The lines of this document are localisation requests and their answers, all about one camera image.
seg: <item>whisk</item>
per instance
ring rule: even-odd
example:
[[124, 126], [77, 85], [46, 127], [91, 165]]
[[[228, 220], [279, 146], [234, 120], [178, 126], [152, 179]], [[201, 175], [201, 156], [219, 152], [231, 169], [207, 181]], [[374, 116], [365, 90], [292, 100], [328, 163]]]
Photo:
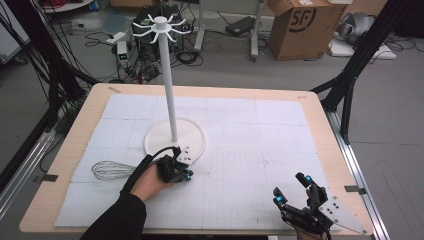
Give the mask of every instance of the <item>whisk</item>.
[[94, 176], [101, 181], [127, 179], [135, 167], [114, 161], [101, 161], [91, 167]]
[[[163, 148], [152, 156], [152, 159], [154, 160], [149, 164], [149, 166], [156, 163], [156, 157], [167, 150], [172, 150], [174, 156], [178, 156], [178, 162], [193, 165], [195, 159], [190, 157], [188, 149], [189, 147], [185, 147], [183, 151], [181, 151], [180, 147], [174, 146]], [[91, 167], [91, 171], [93, 172], [94, 176], [101, 181], [127, 179], [134, 172], [135, 169], [136, 167], [134, 166], [114, 161], [101, 161]]]

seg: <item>concrete floor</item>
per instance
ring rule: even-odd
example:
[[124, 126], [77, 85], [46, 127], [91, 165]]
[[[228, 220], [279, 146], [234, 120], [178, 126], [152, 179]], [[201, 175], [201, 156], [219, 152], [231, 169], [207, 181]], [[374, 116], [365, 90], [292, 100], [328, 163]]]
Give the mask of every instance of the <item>concrete floor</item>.
[[[107, 11], [101, 11], [101, 15], [107, 18]], [[223, 20], [213, 14], [208, 16], [208, 21], [223, 24]], [[263, 22], [261, 30], [270, 30], [272, 20]], [[95, 77], [112, 74], [116, 65], [110, 47], [87, 48], [83, 36], [68, 36], [75, 56]], [[211, 33], [207, 33], [205, 39], [208, 41], [201, 52], [204, 63], [198, 67], [173, 68], [174, 85], [309, 90], [337, 76], [349, 60], [325, 55], [317, 61], [275, 61], [266, 49], [252, 62], [245, 56], [249, 52], [249, 41]], [[424, 48], [424, 40], [416, 41]], [[408, 49], [396, 55], [395, 60], [377, 60], [360, 75], [353, 97], [349, 136], [391, 239], [424, 239], [424, 209], [421, 207], [424, 188], [420, 187], [424, 172], [424, 108], [420, 107], [424, 102], [424, 53]], [[1, 170], [47, 105], [30, 65], [5, 66], [0, 73]], [[151, 84], [163, 84], [161, 76]], [[54, 154], [53, 151], [45, 159], [43, 166], [49, 165]], [[1, 220], [2, 239], [79, 238], [80, 234], [20, 232], [20, 220], [39, 187], [31, 180], [40, 174], [39, 169], [34, 171]]]

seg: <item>metal frame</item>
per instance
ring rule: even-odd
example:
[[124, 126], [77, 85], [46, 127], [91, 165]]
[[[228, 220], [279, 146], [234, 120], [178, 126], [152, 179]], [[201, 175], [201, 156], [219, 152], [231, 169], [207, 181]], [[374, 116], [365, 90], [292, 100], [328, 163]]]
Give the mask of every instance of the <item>metal frame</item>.
[[[250, 37], [250, 56], [253, 61], [256, 61], [256, 58], [259, 56], [258, 51], [258, 29], [259, 22], [261, 20], [262, 8], [265, 4], [265, 0], [258, 0], [258, 6], [256, 8], [256, 18], [255, 18], [255, 26], [252, 30], [252, 35]], [[204, 0], [199, 0], [199, 31], [196, 36], [196, 43], [194, 44], [194, 50], [200, 51], [202, 49], [203, 37], [205, 35], [206, 25], [204, 24]]]
[[9, 210], [10, 206], [19, 195], [25, 183], [28, 181], [34, 169], [38, 166], [50, 144], [53, 142], [56, 131], [44, 132], [35, 146], [32, 148], [24, 162], [21, 164], [15, 175], [9, 181], [5, 189], [0, 194], [0, 221]]
[[344, 98], [340, 133], [346, 144], [349, 144], [349, 120], [356, 80], [411, 3], [412, 0], [389, 0], [343, 71], [332, 80], [311, 90], [320, 93], [331, 88], [327, 97], [321, 101], [323, 108], [330, 112], [335, 112], [337, 105]]
[[361, 168], [359, 167], [358, 161], [356, 160], [355, 154], [353, 153], [352, 147], [345, 143], [343, 136], [340, 133], [341, 123], [337, 112], [326, 111], [325, 113], [328, 122], [330, 123], [330, 126], [334, 132], [337, 143], [339, 144], [343, 157], [346, 161], [346, 165], [350, 171], [350, 174], [353, 176], [356, 184], [358, 185], [358, 188], [363, 188], [366, 191], [366, 194], [362, 194], [361, 197], [374, 226], [374, 237], [379, 240], [389, 240], [390, 237], [383, 223], [383, 219], [381, 218], [377, 206], [371, 196], [368, 185], [365, 182], [365, 177], [362, 174]]

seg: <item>cardboard box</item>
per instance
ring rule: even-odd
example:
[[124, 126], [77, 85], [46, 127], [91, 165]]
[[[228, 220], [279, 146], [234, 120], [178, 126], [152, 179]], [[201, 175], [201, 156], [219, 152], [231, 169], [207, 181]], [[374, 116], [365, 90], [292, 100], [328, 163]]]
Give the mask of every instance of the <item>cardboard box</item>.
[[275, 19], [268, 41], [277, 60], [320, 58], [347, 5], [327, 0], [268, 0]]

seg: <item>person's arm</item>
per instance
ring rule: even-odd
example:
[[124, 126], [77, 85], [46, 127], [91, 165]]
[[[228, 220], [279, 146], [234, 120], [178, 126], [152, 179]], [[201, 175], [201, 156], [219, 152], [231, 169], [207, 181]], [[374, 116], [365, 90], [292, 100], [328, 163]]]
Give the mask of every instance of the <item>person's arm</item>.
[[156, 164], [153, 164], [131, 186], [130, 192], [124, 187], [118, 201], [87, 229], [81, 239], [140, 239], [146, 220], [144, 201], [171, 186], [172, 183], [162, 181]]
[[137, 196], [122, 192], [118, 201], [103, 213], [81, 239], [139, 240], [146, 220], [146, 206]]

